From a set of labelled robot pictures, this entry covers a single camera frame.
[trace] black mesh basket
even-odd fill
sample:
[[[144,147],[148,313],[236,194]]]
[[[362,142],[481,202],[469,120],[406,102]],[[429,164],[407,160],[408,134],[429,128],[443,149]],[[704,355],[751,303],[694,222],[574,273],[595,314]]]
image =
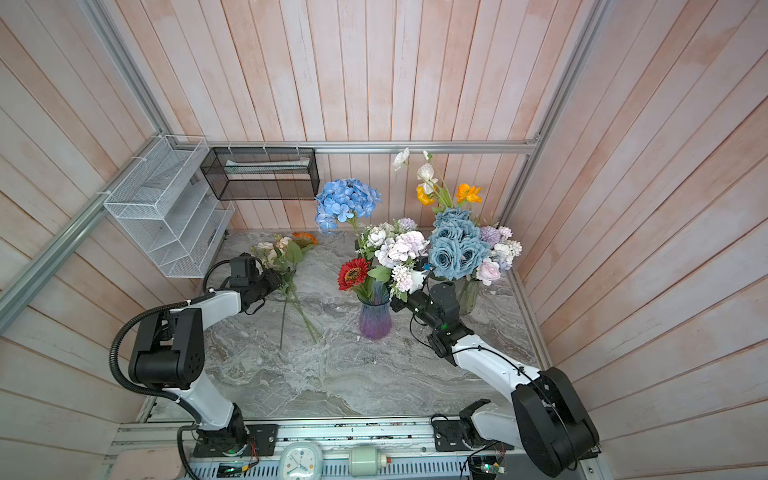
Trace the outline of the black mesh basket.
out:
[[[314,200],[320,184],[311,148],[215,147],[200,169],[219,200]]]

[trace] white wire basket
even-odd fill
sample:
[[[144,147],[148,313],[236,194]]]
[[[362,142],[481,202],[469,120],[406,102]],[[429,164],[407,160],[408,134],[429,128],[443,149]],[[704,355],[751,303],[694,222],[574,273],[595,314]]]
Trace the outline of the white wire basket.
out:
[[[202,278],[234,214],[194,172],[208,152],[162,137],[104,202],[107,210],[165,276]]]

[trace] white clock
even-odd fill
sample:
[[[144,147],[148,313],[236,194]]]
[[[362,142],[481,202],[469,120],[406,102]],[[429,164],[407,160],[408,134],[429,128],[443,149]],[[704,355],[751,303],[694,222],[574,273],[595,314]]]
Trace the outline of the white clock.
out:
[[[323,451],[316,443],[295,442],[283,450],[278,478],[282,480],[319,480],[323,474]]]

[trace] gray marble surface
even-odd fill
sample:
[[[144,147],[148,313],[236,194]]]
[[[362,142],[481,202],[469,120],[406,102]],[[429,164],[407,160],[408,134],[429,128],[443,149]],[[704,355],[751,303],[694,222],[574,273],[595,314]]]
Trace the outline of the gray marble surface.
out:
[[[273,236],[234,233],[217,260],[248,252]],[[320,245],[299,265],[296,287],[302,307],[323,332],[316,345],[289,305],[279,348],[284,305],[279,292],[255,315],[232,316],[205,332],[205,370],[222,394],[247,419],[456,414],[480,398],[504,402],[478,377],[417,343],[405,310],[392,312],[392,332],[384,339],[373,342],[359,334],[360,303],[353,293],[339,291],[336,282],[341,266],[355,256],[353,239],[351,233],[319,234]],[[228,266],[220,267],[210,285],[228,274]],[[538,364],[508,280],[482,287],[475,311],[464,322],[511,357]],[[427,327],[413,327],[424,340]],[[186,417],[178,406],[158,399],[149,421]]]

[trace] wood panel wall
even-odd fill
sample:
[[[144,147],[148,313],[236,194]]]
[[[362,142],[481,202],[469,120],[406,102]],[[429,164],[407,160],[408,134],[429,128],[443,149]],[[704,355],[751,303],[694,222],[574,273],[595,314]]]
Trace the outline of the wood panel wall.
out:
[[[616,478],[766,478],[768,2],[616,2],[512,227]]]
[[[0,290],[153,133],[75,0],[0,2]],[[87,478],[144,401],[111,377],[114,334],[193,290],[103,220],[0,337],[3,475]]]
[[[541,127],[594,0],[104,0],[177,134],[212,141],[524,140]],[[322,181],[371,183],[372,221],[422,224],[415,167],[320,155]],[[487,221],[524,158],[435,159]],[[240,201],[235,229],[315,228],[312,201]]]

